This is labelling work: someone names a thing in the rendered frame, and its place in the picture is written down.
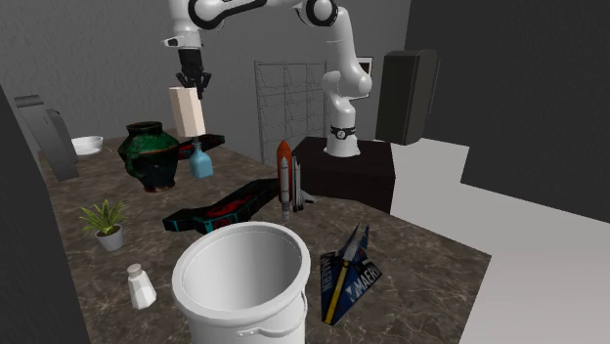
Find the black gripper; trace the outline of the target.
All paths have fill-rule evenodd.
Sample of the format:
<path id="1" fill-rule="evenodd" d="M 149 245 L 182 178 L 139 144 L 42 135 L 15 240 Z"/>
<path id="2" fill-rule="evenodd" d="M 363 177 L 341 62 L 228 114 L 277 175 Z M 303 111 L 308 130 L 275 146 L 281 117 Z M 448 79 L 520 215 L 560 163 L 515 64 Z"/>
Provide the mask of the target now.
<path id="1" fill-rule="evenodd" d="M 184 88 L 196 85 L 197 96 L 201 100 L 204 90 L 211 79 L 211 73 L 202 66 L 201 53 L 198 49 L 179 49 L 181 72 L 176 77 Z"/>

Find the beige lamp with blue base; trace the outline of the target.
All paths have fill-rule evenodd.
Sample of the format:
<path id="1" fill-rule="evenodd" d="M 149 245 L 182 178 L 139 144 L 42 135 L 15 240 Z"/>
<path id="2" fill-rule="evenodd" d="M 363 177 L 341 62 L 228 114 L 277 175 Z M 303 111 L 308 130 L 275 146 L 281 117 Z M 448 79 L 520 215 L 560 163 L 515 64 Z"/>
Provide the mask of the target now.
<path id="1" fill-rule="evenodd" d="M 170 87 L 169 98 L 178 134 L 192 139 L 194 151 L 189 157 L 192 175 L 197 179 L 212 176 L 211 159 L 202 150 L 199 139 L 206 133 L 206 129 L 197 88 Z"/>

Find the green and black vase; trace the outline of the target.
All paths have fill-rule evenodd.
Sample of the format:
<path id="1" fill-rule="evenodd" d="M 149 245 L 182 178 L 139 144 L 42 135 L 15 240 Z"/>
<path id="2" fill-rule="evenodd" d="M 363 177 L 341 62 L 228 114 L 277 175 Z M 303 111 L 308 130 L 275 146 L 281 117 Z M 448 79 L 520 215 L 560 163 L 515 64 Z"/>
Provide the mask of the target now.
<path id="1" fill-rule="evenodd" d="M 118 148 L 126 172 L 137 179 L 147 193 L 161 193 L 175 186 L 179 141 L 163 131 L 159 121 L 126 126 L 128 137 Z"/>

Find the white bowl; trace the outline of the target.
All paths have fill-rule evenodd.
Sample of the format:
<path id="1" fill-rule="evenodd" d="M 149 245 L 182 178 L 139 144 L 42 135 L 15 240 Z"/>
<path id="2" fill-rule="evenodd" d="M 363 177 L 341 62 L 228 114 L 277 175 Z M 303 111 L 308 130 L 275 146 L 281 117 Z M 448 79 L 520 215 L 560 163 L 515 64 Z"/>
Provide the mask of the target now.
<path id="1" fill-rule="evenodd" d="M 99 153 L 103 148 L 104 138 L 101 136 L 79 137 L 71 140 L 78 156 L 88 156 Z"/>

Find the space shuttle model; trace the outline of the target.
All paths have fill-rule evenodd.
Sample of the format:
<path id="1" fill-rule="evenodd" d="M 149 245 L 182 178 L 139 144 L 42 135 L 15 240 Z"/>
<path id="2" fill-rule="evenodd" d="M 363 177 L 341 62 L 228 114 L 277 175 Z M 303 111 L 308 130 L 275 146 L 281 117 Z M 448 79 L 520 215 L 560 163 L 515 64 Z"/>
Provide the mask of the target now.
<path id="1" fill-rule="evenodd" d="M 300 163 L 286 141 L 281 141 L 277 148 L 277 170 L 279 200 L 283 219 L 287 221 L 291 211 L 303 210 L 305 203 L 317 200 L 302 189 Z"/>

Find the grey angular appliance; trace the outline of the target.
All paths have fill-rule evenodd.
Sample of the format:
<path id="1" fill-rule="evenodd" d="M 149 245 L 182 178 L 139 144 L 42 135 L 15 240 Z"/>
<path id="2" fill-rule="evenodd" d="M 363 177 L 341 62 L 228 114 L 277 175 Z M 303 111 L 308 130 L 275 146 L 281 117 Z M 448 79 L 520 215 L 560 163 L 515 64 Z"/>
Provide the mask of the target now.
<path id="1" fill-rule="evenodd" d="M 59 113 L 38 95 L 16 97 L 15 103 L 58 181 L 78 178 L 78 157 Z"/>

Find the small potted green plant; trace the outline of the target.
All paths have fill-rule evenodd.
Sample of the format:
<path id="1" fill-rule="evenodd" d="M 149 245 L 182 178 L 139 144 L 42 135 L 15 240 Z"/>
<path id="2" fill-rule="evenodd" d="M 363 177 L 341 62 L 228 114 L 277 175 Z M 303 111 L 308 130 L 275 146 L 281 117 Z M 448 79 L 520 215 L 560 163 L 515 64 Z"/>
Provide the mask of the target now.
<path id="1" fill-rule="evenodd" d="M 123 230 L 121 221 L 126 217 L 122 214 L 124 200 L 120 200 L 113 207 L 109 201 L 104 200 L 102 206 L 94 205 L 94 210 L 81 207 L 84 216 L 80 219 L 86 222 L 82 231 L 94 231 L 95 238 L 105 251 L 115 251 L 123 245 Z"/>

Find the dark robot stand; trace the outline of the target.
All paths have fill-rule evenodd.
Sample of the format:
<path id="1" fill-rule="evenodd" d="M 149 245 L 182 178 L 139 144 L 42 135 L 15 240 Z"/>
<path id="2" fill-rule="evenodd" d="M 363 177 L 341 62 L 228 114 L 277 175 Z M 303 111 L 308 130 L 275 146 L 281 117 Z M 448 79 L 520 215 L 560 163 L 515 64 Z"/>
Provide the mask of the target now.
<path id="1" fill-rule="evenodd" d="M 326 139 L 306 137 L 294 150 L 301 171 L 301 188 L 312 195 L 359 201 L 390 213 L 395 168 L 389 143 L 359 141 L 360 155 L 334 157 Z"/>

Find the white salt shaker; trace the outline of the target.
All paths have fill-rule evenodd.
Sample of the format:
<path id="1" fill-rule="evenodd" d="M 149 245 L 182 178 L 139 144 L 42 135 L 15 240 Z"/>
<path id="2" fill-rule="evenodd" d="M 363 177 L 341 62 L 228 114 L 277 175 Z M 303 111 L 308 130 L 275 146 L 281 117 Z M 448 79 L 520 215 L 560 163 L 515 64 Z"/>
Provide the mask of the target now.
<path id="1" fill-rule="evenodd" d="M 127 268 L 127 274 L 132 306 L 136 310 L 148 308 L 156 301 L 156 291 L 147 272 L 140 264 L 132 264 Z"/>

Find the white bucket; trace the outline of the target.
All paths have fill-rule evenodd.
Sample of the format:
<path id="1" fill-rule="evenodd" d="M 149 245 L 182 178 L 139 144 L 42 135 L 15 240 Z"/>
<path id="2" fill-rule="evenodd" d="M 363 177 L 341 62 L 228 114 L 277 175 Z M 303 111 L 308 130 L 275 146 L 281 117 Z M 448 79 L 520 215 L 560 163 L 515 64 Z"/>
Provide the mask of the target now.
<path id="1" fill-rule="evenodd" d="M 191 244 L 171 284 L 193 344 L 305 344 L 310 272 L 299 235 L 250 221 Z"/>

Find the blue paper plane toy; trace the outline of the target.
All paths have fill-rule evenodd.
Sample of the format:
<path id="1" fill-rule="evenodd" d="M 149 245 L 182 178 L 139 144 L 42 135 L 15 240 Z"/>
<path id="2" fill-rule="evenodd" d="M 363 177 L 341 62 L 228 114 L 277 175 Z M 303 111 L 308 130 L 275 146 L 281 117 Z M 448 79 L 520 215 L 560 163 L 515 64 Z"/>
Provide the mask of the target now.
<path id="1" fill-rule="evenodd" d="M 382 277 L 367 255 L 370 227 L 357 225 L 341 249 L 320 256 L 322 321 L 336 325 Z"/>

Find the white framed wall picture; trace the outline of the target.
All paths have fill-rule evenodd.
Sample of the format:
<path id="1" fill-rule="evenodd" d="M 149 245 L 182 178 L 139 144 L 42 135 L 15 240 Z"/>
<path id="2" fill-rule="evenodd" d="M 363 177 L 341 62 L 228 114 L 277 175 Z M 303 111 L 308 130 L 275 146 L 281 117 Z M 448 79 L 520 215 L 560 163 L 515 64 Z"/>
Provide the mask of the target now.
<path id="1" fill-rule="evenodd" d="M 368 98 L 372 88 L 372 57 L 359 57 L 357 59 L 361 73 L 358 79 L 359 94 L 356 100 Z"/>

